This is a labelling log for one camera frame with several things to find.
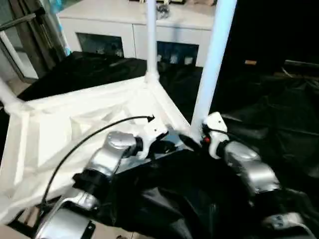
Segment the white vertical post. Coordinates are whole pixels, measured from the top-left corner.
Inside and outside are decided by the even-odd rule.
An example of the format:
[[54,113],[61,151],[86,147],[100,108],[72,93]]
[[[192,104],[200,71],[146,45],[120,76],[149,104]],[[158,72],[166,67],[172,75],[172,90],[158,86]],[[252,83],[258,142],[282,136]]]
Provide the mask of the white vertical post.
[[146,82],[152,79],[158,80],[158,49],[156,40],[156,0],[147,0],[147,26],[148,26],[148,68],[145,75]]
[[191,134],[197,141],[200,140],[203,120],[209,114],[236,3],[237,0],[218,0],[217,2],[207,60],[201,76],[191,122]]

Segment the white metal frame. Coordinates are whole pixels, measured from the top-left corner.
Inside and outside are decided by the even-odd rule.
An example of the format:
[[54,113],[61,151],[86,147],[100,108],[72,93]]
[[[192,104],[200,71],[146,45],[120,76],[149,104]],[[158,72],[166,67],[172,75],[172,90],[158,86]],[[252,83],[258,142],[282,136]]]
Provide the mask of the white metal frame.
[[[77,110],[76,106],[79,106],[79,101],[84,102],[84,104],[80,105],[80,110],[85,110],[84,106],[86,106],[86,109],[90,111],[92,110],[92,105],[97,106],[97,102],[104,104],[103,101],[105,100],[110,104],[109,99],[120,101],[125,100],[123,98],[129,97],[130,100],[127,100],[127,102],[134,104],[134,102],[131,102],[132,97],[130,97],[129,93],[135,95],[140,91],[143,98],[138,99],[138,104],[134,104],[134,107],[130,107],[130,111],[132,111],[130,114],[153,114],[156,118],[161,118],[164,123],[170,124],[174,129],[183,133],[189,134],[189,130],[191,129],[192,136],[197,140],[200,135],[201,123],[209,113],[235,6],[236,0],[218,1],[208,59],[200,82],[192,126],[183,117],[158,80],[155,0],[148,0],[148,66],[144,77],[22,104],[20,104],[20,101],[9,88],[5,86],[5,83],[0,80],[0,99],[4,102],[7,112],[10,113],[8,133],[0,167],[0,200],[7,198],[5,192],[10,192],[10,199],[7,198],[8,202],[2,204],[2,208],[0,208],[0,223],[8,223],[22,208],[40,202],[40,197],[43,195],[47,180],[52,175],[52,169],[60,161],[61,156],[65,155],[65,152],[68,152],[77,140],[85,137],[86,133],[84,135],[81,134],[80,137],[76,137],[74,141],[65,145],[49,159],[44,160],[44,158],[37,157],[36,160],[33,160],[33,158],[27,157],[27,155],[29,150],[32,150],[32,153],[35,150],[40,152],[38,142],[43,143],[42,149],[45,149],[52,148],[52,145],[55,145],[54,142],[60,140],[58,137],[59,132],[51,127],[51,120],[55,120],[51,116],[49,116],[49,121],[44,121],[46,124],[44,132],[42,132],[42,135],[50,137],[50,140],[32,140],[40,134],[38,132],[34,133],[35,130],[32,133],[29,132],[30,127],[32,127],[30,123],[43,122],[41,117],[46,117],[49,114],[62,114],[64,116],[65,111],[68,109]],[[71,104],[71,106],[68,108],[65,106],[66,103]],[[63,127],[63,124],[59,125],[61,126],[61,132],[64,133],[65,130],[63,129],[66,127]],[[75,159],[77,159],[76,157],[80,157],[83,160],[83,153],[78,152],[78,154],[73,154],[72,157]],[[56,177],[52,184],[49,198],[61,194],[65,186],[72,183],[71,177],[74,175],[74,172],[83,168],[83,165],[79,163],[80,161],[75,160],[75,164],[70,169],[66,169],[66,171]]]
[[[209,113],[236,4],[237,0],[220,0],[217,3],[207,60],[200,80],[191,124],[191,132],[195,138],[199,137],[201,123]],[[159,79],[159,73],[157,71],[156,1],[148,0],[147,6],[148,59],[145,80],[146,82],[150,82]],[[12,102],[12,92],[10,92],[8,88],[1,88],[1,100],[5,104]]]

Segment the cabinet door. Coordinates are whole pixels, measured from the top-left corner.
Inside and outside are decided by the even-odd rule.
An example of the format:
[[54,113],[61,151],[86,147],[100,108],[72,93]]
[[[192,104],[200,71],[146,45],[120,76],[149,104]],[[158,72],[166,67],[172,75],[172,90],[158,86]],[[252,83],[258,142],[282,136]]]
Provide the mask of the cabinet door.
[[[148,40],[147,27],[145,25],[134,25],[133,28],[136,58],[146,60],[148,55],[146,48]],[[209,46],[210,31],[158,26],[157,40],[158,50],[165,47],[163,45],[165,42],[189,44],[190,51],[197,49],[197,56],[195,57],[196,66],[204,66]]]
[[135,57],[133,26],[129,23],[60,18],[71,51]]

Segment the black plastic sheet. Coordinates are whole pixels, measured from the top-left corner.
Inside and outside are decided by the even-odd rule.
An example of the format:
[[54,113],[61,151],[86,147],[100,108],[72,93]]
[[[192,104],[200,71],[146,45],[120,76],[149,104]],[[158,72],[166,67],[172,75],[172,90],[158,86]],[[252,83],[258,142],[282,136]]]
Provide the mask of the black plastic sheet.
[[[20,95],[32,100],[145,74],[137,59],[73,53]],[[160,82],[190,122],[201,68],[159,64]],[[288,205],[319,237],[319,84],[257,74],[221,76],[211,112],[258,151]],[[8,116],[0,112],[1,151]],[[181,151],[122,173],[97,221],[157,239],[263,238],[238,178],[222,161]]]

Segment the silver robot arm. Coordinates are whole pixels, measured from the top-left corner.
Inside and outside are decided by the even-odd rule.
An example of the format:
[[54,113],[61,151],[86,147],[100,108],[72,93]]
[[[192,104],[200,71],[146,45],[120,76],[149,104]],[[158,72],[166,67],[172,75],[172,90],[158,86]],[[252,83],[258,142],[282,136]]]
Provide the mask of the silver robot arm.
[[226,132],[227,127],[221,115],[218,112],[213,113],[204,121],[202,144],[204,147],[206,145],[212,158],[224,160],[240,178],[261,226],[273,231],[303,227],[309,238],[315,239],[299,213],[285,205],[279,205],[278,202],[285,195],[272,168],[250,147],[230,140]]
[[34,239],[90,239],[95,225],[64,205],[71,203],[87,212],[98,209],[121,159],[136,156],[144,160],[150,145],[166,134],[167,128],[159,119],[148,123],[138,136],[120,131],[108,133],[103,146],[93,154],[83,172],[74,175],[75,183],[43,219]]

